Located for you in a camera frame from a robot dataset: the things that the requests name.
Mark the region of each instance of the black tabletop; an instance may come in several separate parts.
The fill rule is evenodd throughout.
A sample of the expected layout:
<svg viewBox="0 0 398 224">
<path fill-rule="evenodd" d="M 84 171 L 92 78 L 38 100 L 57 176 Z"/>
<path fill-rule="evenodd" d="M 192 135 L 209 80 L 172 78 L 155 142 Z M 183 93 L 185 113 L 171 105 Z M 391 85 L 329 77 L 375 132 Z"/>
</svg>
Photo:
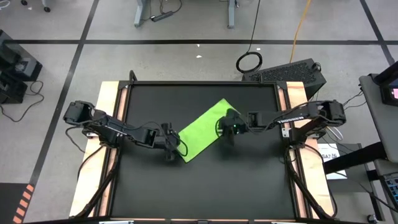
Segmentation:
<svg viewBox="0 0 398 224">
<path fill-rule="evenodd" d="M 180 131 L 222 98 L 241 113 L 278 111 L 275 88 L 269 86 L 135 86 L 126 122 L 171 122 Z M 163 151 L 125 141 L 111 215 L 293 219 L 283 151 L 278 128 L 239 135 L 233 147 L 217 140 L 189 163 L 167 163 Z"/>
<path fill-rule="evenodd" d="M 391 162 L 398 162 L 398 106 L 382 103 L 380 88 L 371 77 L 363 76 L 359 78 L 359 81 L 387 157 Z"/>
</svg>

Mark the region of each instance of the wire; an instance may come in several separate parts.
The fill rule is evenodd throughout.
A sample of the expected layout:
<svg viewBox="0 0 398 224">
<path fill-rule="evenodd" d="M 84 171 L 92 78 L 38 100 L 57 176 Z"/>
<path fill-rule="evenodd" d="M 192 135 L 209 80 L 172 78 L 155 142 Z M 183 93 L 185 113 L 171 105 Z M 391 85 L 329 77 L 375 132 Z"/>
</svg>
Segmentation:
<svg viewBox="0 0 398 224">
<path fill-rule="evenodd" d="M 257 17 L 258 17 L 258 15 L 259 15 L 260 1 L 261 1 L 261 0 L 259 0 L 259 3 L 258 3 L 258 5 L 257 5 L 256 18 L 255 18 L 255 20 L 254 20 L 253 32 L 251 33 L 250 45 L 249 45 L 248 51 L 247 51 L 246 53 L 249 53 L 250 48 L 251 48 L 251 44 L 252 44 L 252 42 L 253 42 L 254 31 L 256 30 L 256 24 L 257 24 Z"/>
<path fill-rule="evenodd" d="M 33 87 L 33 85 L 34 85 L 35 83 L 41 83 L 41 84 L 42 84 L 42 85 L 40 86 L 39 90 L 37 90 L 37 91 L 34 91 L 34 90 L 32 89 L 32 87 Z M 39 103 L 41 103 L 41 102 L 44 100 L 44 96 L 40 93 L 40 92 L 42 91 L 42 89 L 43 89 L 43 86 L 44 86 L 44 83 L 43 83 L 42 81 L 34 81 L 34 82 L 32 82 L 32 84 L 30 84 L 29 89 L 30 89 L 30 91 L 31 91 L 33 94 L 25 93 L 25 95 L 27 95 L 27 96 L 37 96 L 37 95 L 39 95 L 39 96 L 42 97 L 42 99 L 39 100 L 39 101 L 36 101 L 35 103 L 32 103 L 30 106 L 28 106 L 28 108 L 27 108 L 27 109 L 25 110 L 25 112 L 22 114 L 21 118 L 19 118 L 19 119 L 14 119 L 14 118 L 12 118 L 11 116 L 9 116 L 8 114 L 6 114 L 6 113 L 4 112 L 4 108 L 3 108 L 2 105 L 0 105 L 1 113 L 2 113 L 5 117 L 9 118 L 12 122 L 18 123 L 18 122 L 22 121 L 22 119 L 24 119 L 26 113 L 27 113 L 34 105 L 39 104 Z"/>
<path fill-rule="evenodd" d="M 334 139 L 330 136 L 329 133 L 326 132 L 326 134 L 329 136 L 329 138 L 330 138 L 332 141 L 334 141 L 334 142 L 335 142 L 336 144 L 338 144 L 339 146 L 342 146 L 342 147 L 344 147 L 345 149 L 347 149 L 347 150 L 349 150 L 349 151 L 351 151 L 351 152 L 354 152 L 352 149 L 348 149 L 345 145 L 343 145 L 343 144 L 341 144 L 340 142 L 334 140 Z"/>
<path fill-rule="evenodd" d="M 359 91 L 359 93 L 357 95 L 354 95 L 353 97 L 351 97 L 350 99 L 348 99 L 346 102 L 343 103 L 343 106 L 347 105 L 351 100 L 353 100 L 354 98 L 358 97 L 358 96 L 362 96 L 363 92 L 362 90 Z"/>
<path fill-rule="evenodd" d="M 334 128 L 340 136 L 337 135 L 329 126 L 327 126 L 326 128 L 327 128 L 327 130 L 329 130 L 339 141 L 341 141 L 341 140 L 344 139 L 343 134 L 342 134 L 336 127 L 332 127 L 332 128 Z"/>
<path fill-rule="evenodd" d="M 91 153 L 80 165 L 79 170 L 77 172 L 77 180 L 79 180 L 79 176 L 80 176 L 80 171 L 81 168 L 83 168 L 83 166 L 86 164 L 86 162 L 93 157 L 97 152 L 99 152 L 104 146 L 100 146 L 97 150 L 95 150 L 93 153 Z"/>
<path fill-rule="evenodd" d="M 311 149 L 311 150 L 314 151 L 316 154 L 318 154 L 318 156 L 319 156 L 319 157 L 321 158 L 321 160 L 322 160 L 322 166 L 323 166 L 323 164 L 325 163 L 325 161 L 323 160 L 323 157 L 322 157 L 321 153 L 320 153 L 317 149 L 315 149 L 314 147 L 312 147 L 312 146 L 310 146 L 310 145 L 308 145 L 308 144 L 304 144 L 304 146 L 307 147 L 307 148 L 309 148 L 309 149 Z M 328 185 L 329 194 L 330 194 L 330 197 L 331 197 L 331 199 L 332 199 L 332 201 L 333 201 L 333 204 L 334 204 L 334 206 L 335 206 L 335 212 L 333 213 L 333 215 L 332 215 L 331 217 L 335 218 L 336 215 L 337 215 L 337 212 L 338 212 L 337 203 L 336 203 L 336 200 L 335 200 L 335 196 L 333 196 L 333 194 L 332 194 L 332 192 L 331 192 L 331 190 L 330 190 L 330 188 L 329 188 L 328 182 L 326 182 L 326 184 Z"/>
<path fill-rule="evenodd" d="M 72 126 L 70 128 L 67 128 L 65 130 L 65 134 L 67 135 L 68 139 L 72 142 L 72 144 L 74 144 L 79 149 L 80 152 L 85 153 L 85 151 L 81 149 L 81 147 L 73 140 L 73 138 L 68 133 L 70 130 L 77 129 L 77 128 L 81 128 L 81 127 L 80 126 Z"/>
<path fill-rule="evenodd" d="M 149 17 L 148 19 L 141 19 L 142 21 L 147 21 L 152 17 L 152 0 L 149 0 Z"/>
<path fill-rule="evenodd" d="M 8 1 L 8 0 L 0 1 L 0 4 L 2 4 L 2 3 L 5 3 L 5 5 L 0 6 L 0 10 L 7 8 L 10 5 L 10 1 Z"/>
<path fill-rule="evenodd" d="M 398 213 L 398 210 L 397 210 L 397 209 L 391 207 L 391 206 L 388 205 L 385 201 L 383 201 L 383 200 L 381 200 L 380 198 L 378 198 L 377 196 L 375 196 L 375 194 L 374 194 L 373 192 L 371 192 L 370 190 L 366 189 L 366 187 L 364 187 L 360 182 L 358 182 L 358 181 L 356 181 L 356 180 L 353 180 L 353 179 L 349 179 L 346 175 L 340 174 L 340 173 L 338 173 L 338 172 L 335 172 L 335 174 L 342 175 L 343 177 L 346 177 L 347 180 L 352 181 L 352 182 L 354 182 L 354 183 L 357 183 L 357 184 L 358 184 L 359 186 L 361 186 L 361 188 L 364 189 L 372 198 L 378 200 L 380 203 L 382 203 L 383 205 L 385 205 L 387 208 L 390 208 L 392 211 Z"/>
<path fill-rule="evenodd" d="M 297 34 L 299 34 L 299 30 L 300 30 L 300 28 L 301 28 L 301 24 L 303 23 L 303 21 L 304 21 L 304 19 L 305 19 L 305 15 L 307 14 L 308 8 L 310 7 L 310 3 L 311 3 L 311 0 L 307 0 L 307 4 L 305 5 L 304 13 L 303 13 L 303 15 L 301 16 L 300 23 L 298 24 L 296 33 L 295 33 L 295 35 L 294 35 L 292 54 L 290 55 L 290 61 L 289 61 L 289 63 L 292 63 L 294 51 L 295 51 L 295 48 L 296 48 Z"/>
<path fill-rule="evenodd" d="M 258 5 L 257 5 L 256 18 L 254 20 L 253 32 L 251 34 L 251 39 L 250 39 L 250 44 L 249 44 L 248 51 L 245 54 L 243 54 L 242 56 L 240 56 L 240 58 L 238 58 L 238 60 L 236 61 L 236 65 L 235 65 L 236 69 L 239 72 L 243 73 L 243 74 L 249 73 L 249 72 L 255 72 L 255 71 L 259 70 L 261 68 L 261 65 L 262 65 L 262 56 L 261 56 L 261 54 L 259 52 L 250 52 L 251 44 L 253 42 L 253 37 L 254 37 L 254 31 L 256 30 L 257 17 L 259 15 L 259 9 L 260 9 L 260 2 L 261 2 L 261 0 L 259 0 Z M 244 57 L 248 56 L 248 55 L 256 55 L 259 58 L 259 63 L 252 69 L 243 70 L 240 67 L 241 60 Z"/>
<path fill-rule="evenodd" d="M 72 126 L 72 127 L 70 127 L 70 128 L 67 128 L 66 130 L 65 130 L 65 135 L 68 137 L 68 139 L 72 142 L 72 144 L 74 144 L 78 149 L 79 149 L 79 151 L 81 151 L 82 153 L 85 153 L 85 151 L 84 150 L 82 150 L 81 149 L 81 147 L 73 140 L 73 138 L 69 135 L 69 131 L 70 130 L 72 130 L 72 129 L 77 129 L 77 128 L 82 128 L 83 126 L 83 124 L 87 124 L 87 123 L 94 123 L 94 122 L 96 122 L 97 120 L 93 120 L 93 121 L 83 121 L 83 122 L 80 122 L 80 123 L 78 123 L 78 124 L 76 124 L 76 126 Z"/>
<path fill-rule="evenodd" d="M 365 102 L 363 102 L 363 103 L 361 103 L 360 105 L 356 105 L 356 106 L 349 106 L 349 107 L 345 108 L 344 110 L 346 111 L 348 108 L 360 107 L 360 106 L 364 105 L 365 103 L 366 103 L 366 101 L 365 101 Z"/>
<path fill-rule="evenodd" d="M 159 2 L 160 2 L 160 7 L 159 7 L 160 13 L 161 13 L 161 14 L 165 14 L 165 12 L 163 11 L 163 0 L 159 0 Z M 178 7 L 178 9 L 177 9 L 176 11 L 172 11 L 172 12 L 173 12 L 173 13 L 176 13 L 176 12 L 178 12 L 181 8 L 182 8 L 182 0 L 180 0 L 180 7 Z"/>
<path fill-rule="evenodd" d="M 322 139 L 323 139 L 323 140 L 326 142 L 326 144 L 328 144 L 329 147 L 331 147 L 332 149 L 336 149 L 336 150 L 339 151 L 339 152 L 342 152 L 342 153 L 344 153 L 344 154 L 348 154 L 348 153 L 345 152 L 345 151 L 342 151 L 342 150 L 340 150 L 340 149 L 338 149 L 338 148 L 336 148 L 336 147 L 331 146 L 331 145 L 326 141 L 326 139 L 325 139 L 324 137 L 322 137 Z"/>
</svg>

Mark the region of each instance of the cable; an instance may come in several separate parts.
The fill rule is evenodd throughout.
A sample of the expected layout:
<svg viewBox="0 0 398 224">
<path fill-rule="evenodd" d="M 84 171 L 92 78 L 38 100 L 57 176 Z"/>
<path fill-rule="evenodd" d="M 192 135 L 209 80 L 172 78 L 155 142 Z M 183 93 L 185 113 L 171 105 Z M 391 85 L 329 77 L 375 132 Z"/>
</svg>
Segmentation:
<svg viewBox="0 0 398 224">
<path fill-rule="evenodd" d="M 317 153 L 321 160 L 322 160 L 322 164 L 323 164 L 323 157 L 322 155 L 318 152 L 318 150 L 316 150 L 314 147 L 309 146 L 307 144 L 305 144 L 306 147 L 310 148 L 311 150 L 313 150 L 315 153 Z M 333 194 L 331 194 L 331 191 L 329 190 L 329 194 L 331 194 L 331 198 L 333 201 L 335 208 L 335 212 L 333 213 L 332 216 L 329 216 L 329 214 L 327 214 L 324 209 L 322 209 L 322 207 L 318 204 L 318 202 L 316 201 L 316 199 L 312 196 L 311 192 L 309 192 L 309 190 L 307 189 L 307 187 L 305 186 L 305 184 L 299 179 L 299 175 L 298 173 L 295 171 L 295 169 L 293 168 L 292 164 L 291 164 L 291 160 L 290 160 L 290 156 L 287 156 L 287 151 L 288 149 L 286 149 L 285 151 L 285 164 L 286 164 L 286 169 L 288 169 L 288 175 L 289 177 L 297 184 L 297 186 L 299 187 L 299 189 L 303 192 L 304 197 L 308 200 L 308 202 L 310 203 L 310 206 L 313 207 L 315 213 L 321 218 L 325 218 L 325 219 L 334 219 L 337 215 L 337 204 L 335 203 L 336 201 L 334 200 L 334 196 Z"/>
<path fill-rule="evenodd" d="M 318 154 L 318 156 L 319 156 L 319 157 L 321 158 L 321 160 L 322 160 L 322 166 L 323 166 L 323 164 L 325 163 L 325 161 L 323 160 L 323 157 L 322 157 L 322 155 L 320 154 L 320 152 L 319 152 L 317 149 L 315 149 L 314 147 L 312 147 L 312 146 L 310 146 L 310 145 L 308 145 L 308 144 L 304 144 L 304 146 L 307 147 L 307 148 L 309 148 L 309 149 L 311 149 L 311 150 L 314 151 L 316 154 Z M 335 197 L 333 196 L 333 194 L 332 194 L 332 192 L 331 192 L 331 190 L 330 190 L 330 188 L 329 188 L 328 182 L 326 182 L 326 184 L 328 185 L 329 194 L 330 194 L 330 197 L 331 197 L 331 199 L 332 199 L 332 201 L 333 201 L 333 204 L 334 204 L 334 206 L 335 206 L 335 212 L 333 213 L 333 215 L 332 215 L 331 217 L 332 217 L 332 218 L 335 218 L 336 215 L 337 215 L 337 212 L 338 212 L 337 203 L 336 203 Z"/>
<path fill-rule="evenodd" d="M 340 150 L 340 149 L 338 149 L 338 148 L 336 148 L 336 147 L 331 146 L 331 145 L 326 141 L 326 139 L 325 139 L 324 137 L 322 137 L 322 139 L 323 139 L 323 140 L 326 142 L 326 144 L 328 144 L 329 147 L 331 147 L 332 149 L 336 149 L 336 150 L 339 151 L 339 152 L 342 152 L 342 153 L 344 153 L 344 154 L 348 154 L 348 153 L 345 152 L 345 151 L 342 151 L 342 150 Z"/>
<path fill-rule="evenodd" d="M 41 83 L 41 84 L 42 84 L 38 91 L 34 91 L 34 90 L 32 89 L 32 86 L 33 86 L 35 83 Z M 27 109 L 25 110 L 25 112 L 22 114 L 21 118 L 19 118 L 19 119 L 14 119 L 14 118 L 12 118 L 11 116 L 9 116 L 8 114 L 6 114 L 6 113 L 4 112 L 4 108 L 2 107 L 2 105 L 0 105 L 1 113 L 2 113 L 5 117 L 9 118 L 12 122 L 18 123 L 18 122 L 22 121 L 22 119 L 24 119 L 26 113 L 27 113 L 34 105 L 39 104 L 39 103 L 41 103 L 41 102 L 44 100 L 44 96 L 40 93 L 40 92 L 42 91 L 42 89 L 43 89 L 43 86 L 44 86 L 44 83 L 43 83 L 42 81 L 34 81 L 34 82 L 32 82 L 32 84 L 30 84 L 29 89 L 30 89 L 30 91 L 31 91 L 33 94 L 25 93 L 25 95 L 27 95 L 27 96 L 37 96 L 37 95 L 39 95 L 39 96 L 42 97 L 42 99 L 39 100 L 39 101 L 37 101 L 37 102 L 35 102 L 35 103 L 32 103 L 30 106 L 28 106 L 28 108 L 27 108 Z"/>
<path fill-rule="evenodd" d="M 80 165 L 79 170 L 77 172 L 77 180 L 79 180 L 79 176 L 80 176 L 80 171 L 81 168 L 83 168 L 83 166 L 86 164 L 86 162 L 93 157 L 97 152 L 99 152 L 104 146 L 100 146 L 97 150 L 95 150 L 93 153 L 91 153 Z"/>
<path fill-rule="evenodd" d="M 80 148 L 80 146 L 73 140 L 73 138 L 68 133 L 70 130 L 77 129 L 77 128 L 81 128 L 81 127 L 80 126 L 72 126 L 70 128 L 67 128 L 65 130 L 65 134 L 67 135 L 68 139 L 72 142 L 72 144 L 74 144 L 79 149 L 80 152 L 85 153 L 85 151 Z"/>
<path fill-rule="evenodd" d="M 5 3 L 5 5 L 0 6 L 0 10 L 7 8 L 10 5 L 10 1 L 8 1 L 8 0 L 0 1 L 0 4 L 2 4 L 2 3 Z"/>
<path fill-rule="evenodd" d="M 159 2 L 160 2 L 160 7 L 159 7 L 160 13 L 161 13 L 161 14 L 165 14 L 165 12 L 163 11 L 163 0 L 159 0 Z M 182 0 L 180 0 L 180 7 L 178 7 L 178 9 L 177 9 L 176 11 L 172 11 L 172 12 L 173 12 L 173 13 L 176 13 L 176 12 L 178 12 L 181 8 L 182 8 Z"/>
<path fill-rule="evenodd" d="M 332 128 L 334 128 L 340 136 L 337 135 L 329 126 L 327 126 L 326 128 L 327 128 L 327 130 L 329 130 L 334 136 L 336 136 L 336 138 L 337 138 L 339 141 L 341 141 L 341 140 L 344 139 L 343 134 L 342 134 L 336 127 L 332 127 Z"/>
<path fill-rule="evenodd" d="M 142 21 L 147 21 L 152 17 L 152 0 L 149 0 L 149 17 L 148 19 L 141 19 Z"/>
<path fill-rule="evenodd" d="M 345 145 L 343 145 L 343 144 L 341 144 L 340 142 L 334 140 L 334 139 L 330 136 L 329 133 L 326 132 L 326 134 L 329 136 L 329 138 L 330 138 L 332 141 L 334 141 L 334 142 L 335 142 L 336 144 L 338 144 L 339 146 L 342 146 L 342 147 L 344 147 L 345 149 L 347 149 L 347 150 L 349 150 L 349 151 L 351 151 L 351 152 L 354 152 L 353 150 L 348 149 Z"/>
<path fill-rule="evenodd" d="M 310 3 L 311 3 L 311 0 L 307 0 L 307 4 L 305 5 L 304 13 L 303 13 L 303 15 L 301 16 L 300 23 L 298 24 L 296 33 L 295 33 L 295 35 L 294 35 L 292 54 L 290 55 L 290 61 L 289 61 L 289 63 L 292 63 L 294 51 L 295 51 L 295 48 L 296 48 L 297 34 L 299 34 L 299 30 L 300 30 L 300 28 L 301 28 L 301 24 L 303 23 L 304 18 L 305 18 L 305 15 L 307 14 L 308 8 L 310 7 Z"/>
<path fill-rule="evenodd" d="M 365 102 L 363 102 L 363 103 L 361 103 L 360 105 L 356 105 L 356 106 L 349 106 L 349 107 L 345 108 L 344 110 L 346 111 L 348 108 L 360 107 L 360 106 L 364 105 L 365 103 L 366 103 L 366 101 L 365 101 Z"/>
<path fill-rule="evenodd" d="M 94 120 L 94 121 L 83 121 L 83 122 L 80 122 L 80 123 L 76 124 L 76 126 L 72 126 L 72 127 L 67 128 L 67 129 L 65 130 L 65 135 L 66 135 L 66 136 L 68 137 L 68 139 L 72 142 L 72 144 L 74 144 L 74 145 L 79 149 L 79 151 L 81 151 L 82 153 L 85 153 L 85 151 L 81 149 L 81 147 L 73 140 L 73 138 L 69 135 L 68 132 L 69 132 L 70 130 L 72 130 L 72 129 L 82 128 L 82 127 L 83 127 L 83 126 L 82 126 L 83 124 L 94 123 L 95 121 L 97 121 L 97 120 Z"/>
<path fill-rule="evenodd" d="M 354 95 L 353 97 L 351 97 L 350 99 L 348 99 L 346 102 L 343 103 L 343 106 L 347 105 L 351 100 L 353 100 L 354 98 L 356 98 L 357 96 L 362 96 L 363 92 L 362 90 L 359 91 L 359 93 L 357 95 Z"/>
<path fill-rule="evenodd" d="M 396 210 L 395 208 L 391 207 L 391 206 L 388 205 L 385 201 L 383 201 L 383 200 L 381 200 L 380 198 L 378 198 L 377 196 L 375 196 L 375 194 L 374 194 L 373 192 L 371 192 L 370 190 L 366 189 L 366 187 L 364 187 L 364 186 L 363 186 L 361 183 L 359 183 L 358 181 L 353 180 L 353 179 L 349 179 L 346 175 L 340 174 L 340 173 L 338 173 L 338 172 L 335 172 L 335 174 L 342 175 L 343 177 L 346 177 L 347 180 L 352 181 L 352 182 L 354 182 L 354 183 L 357 183 L 357 184 L 358 184 L 359 186 L 361 186 L 361 188 L 364 189 L 372 198 L 378 200 L 380 203 L 382 203 L 383 205 L 385 205 L 387 208 L 390 208 L 392 211 L 398 213 L 398 210 Z"/>
<path fill-rule="evenodd" d="M 258 17 L 258 15 L 259 15 L 260 2 L 261 2 L 261 0 L 259 0 L 259 3 L 258 3 L 258 5 L 257 5 L 256 19 L 254 20 L 253 32 L 252 32 L 252 34 L 251 34 L 251 39 L 250 39 L 250 44 L 249 44 L 248 51 L 247 51 L 245 54 L 243 54 L 242 56 L 240 56 L 240 57 L 238 58 L 238 60 L 236 61 L 236 65 L 235 65 L 235 66 L 236 66 L 236 69 L 237 69 L 239 72 L 243 73 L 243 74 L 249 73 L 249 72 L 255 72 L 255 71 L 259 70 L 259 69 L 261 68 L 261 65 L 262 65 L 262 56 L 261 56 L 261 54 L 260 54 L 259 52 L 250 52 L 251 44 L 252 44 L 252 42 L 253 42 L 253 37 L 254 37 L 254 31 L 256 30 L 256 24 L 257 24 L 257 17 Z M 241 67 L 240 67 L 241 60 L 242 60 L 244 57 L 248 56 L 248 55 L 256 55 L 256 56 L 259 58 L 259 63 L 258 63 L 254 68 L 252 68 L 252 69 L 243 70 L 243 69 L 241 69 Z"/>
</svg>

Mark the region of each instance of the desk leg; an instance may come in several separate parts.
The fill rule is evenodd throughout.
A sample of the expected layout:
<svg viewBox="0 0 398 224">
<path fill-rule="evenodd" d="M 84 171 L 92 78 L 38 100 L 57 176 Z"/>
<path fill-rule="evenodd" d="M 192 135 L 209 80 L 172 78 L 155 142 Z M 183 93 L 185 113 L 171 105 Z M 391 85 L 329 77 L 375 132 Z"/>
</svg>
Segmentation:
<svg viewBox="0 0 398 224">
<path fill-rule="evenodd" d="M 142 17 L 142 12 L 144 11 L 144 7 L 147 3 L 147 0 L 137 0 L 137 12 L 136 12 L 136 18 L 134 19 L 134 26 L 139 27 L 141 25 L 141 17 Z"/>
<path fill-rule="evenodd" d="M 325 162 L 323 167 L 325 169 L 325 174 L 331 174 L 333 172 L 347 169 L 356 165 L 372 162 L 376 159 L 385 159 L 386 157 L 387 155 L 384 151 L 383 145 L 381 142 L 377 142 L 360 150 Z"/>
<path fill-rule="evenodd" d="M 228 28 L 235 28 L 235 0 L 228 1 Z"/>
</svg>

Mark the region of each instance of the green cloth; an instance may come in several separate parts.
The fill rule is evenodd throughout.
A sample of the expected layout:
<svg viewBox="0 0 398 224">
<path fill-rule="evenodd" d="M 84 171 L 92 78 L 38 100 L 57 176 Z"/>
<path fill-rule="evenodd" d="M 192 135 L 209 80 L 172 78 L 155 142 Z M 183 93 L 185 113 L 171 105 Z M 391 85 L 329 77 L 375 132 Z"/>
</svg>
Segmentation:
<svg viewBox="0 0 398 224">
<path fill-rule="evenodd" d="M 217 140 L 216 122 L 222 116 L 225 116 L 226 110 L 230 108 L 234 109 L 225 99 L 222 99 L 179 132 L 180 139 L 188 146 L 188 154 L 187 156 L 183 156 L 185 162 L 191 161 Z M 185 146 L 183 144 L 180 144 L 178 149 L 182 154 L 185 154 Z"/>
</svg>

